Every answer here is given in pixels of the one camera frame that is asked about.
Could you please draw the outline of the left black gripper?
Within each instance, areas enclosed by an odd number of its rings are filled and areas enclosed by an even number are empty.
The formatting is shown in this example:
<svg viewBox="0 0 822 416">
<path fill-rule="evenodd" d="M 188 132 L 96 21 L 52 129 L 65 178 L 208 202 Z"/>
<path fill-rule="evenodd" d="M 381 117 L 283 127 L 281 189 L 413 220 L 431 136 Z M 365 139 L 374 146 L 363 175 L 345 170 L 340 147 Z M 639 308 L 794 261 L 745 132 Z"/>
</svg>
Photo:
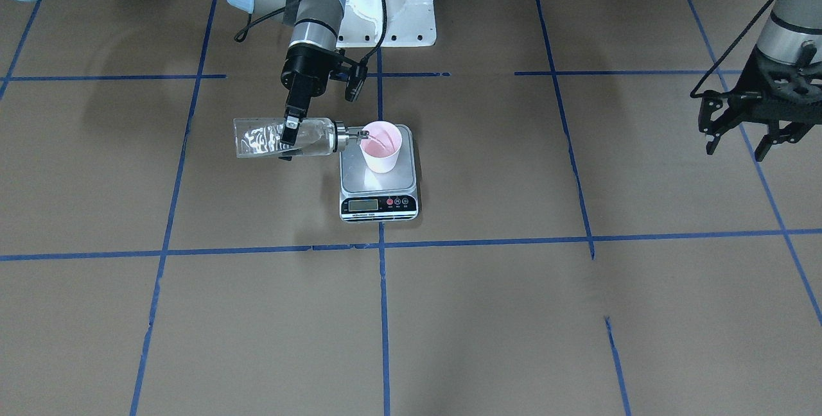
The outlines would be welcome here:
<svg viewBox="0 0 822 416">
<path fill-rule="evenodd" d="M 698 115 L 707 136 L 705 150 L 713 155 L 721 138 L 742 123 L 765 124 L 767 133 L 754 152 L 762 162 L 773 146 L 796 143 L 804 125 L 820 124 L 820 61 L 817 50 L 799 50 L 798 61 L 777 62 L 754 50 L 731 92 L 705 91 Z M 787 121 L 786 126 L 780 123 Z"/>
</svg>

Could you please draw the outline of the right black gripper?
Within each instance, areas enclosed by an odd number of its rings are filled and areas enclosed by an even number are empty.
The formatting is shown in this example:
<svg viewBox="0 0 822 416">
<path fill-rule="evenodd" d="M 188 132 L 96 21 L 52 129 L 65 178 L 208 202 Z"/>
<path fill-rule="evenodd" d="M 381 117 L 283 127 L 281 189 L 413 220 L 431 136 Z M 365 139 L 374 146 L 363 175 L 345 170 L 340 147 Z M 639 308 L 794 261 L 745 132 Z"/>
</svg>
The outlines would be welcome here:
<svg viewBox="0 0 822 416">
<path fill-rule="evenodd" d="M 335 57 L 317 46 L 296 44 L 287 51 L 280 76 L 280 82 L 288 89 L 285 118 L 280 135 L 281 143 L 286 146 L 296 145 L 299 127 L 308 113 L 311 99 L 325 93 L 334 68 Z M 297 151 L 285 151 L 278 157 L 292 161 L 297 156 Z"/>
</svg>

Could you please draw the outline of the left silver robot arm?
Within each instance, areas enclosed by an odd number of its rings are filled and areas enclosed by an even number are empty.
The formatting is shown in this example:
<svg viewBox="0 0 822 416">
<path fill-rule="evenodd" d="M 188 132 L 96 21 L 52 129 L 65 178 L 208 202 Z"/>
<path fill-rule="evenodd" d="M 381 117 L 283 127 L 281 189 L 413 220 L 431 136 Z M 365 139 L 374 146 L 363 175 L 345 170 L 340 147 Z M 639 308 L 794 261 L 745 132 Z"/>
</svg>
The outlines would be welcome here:
<svg viewBox="0 0 822 416">
<path fill-rule="evenodd" d="M 760 19 L 764 25 L 734 88 L 701 89 L 734 50 L 729 44 L 690 92 L 701 101 L 697 125 L 708 155 L 744 123 L 766 128 L 754 152 L 758 162 L 773 146 L 798 143 L 820 124 L 821 0 L 766 0 L 735 42 Z"/>
</svg>

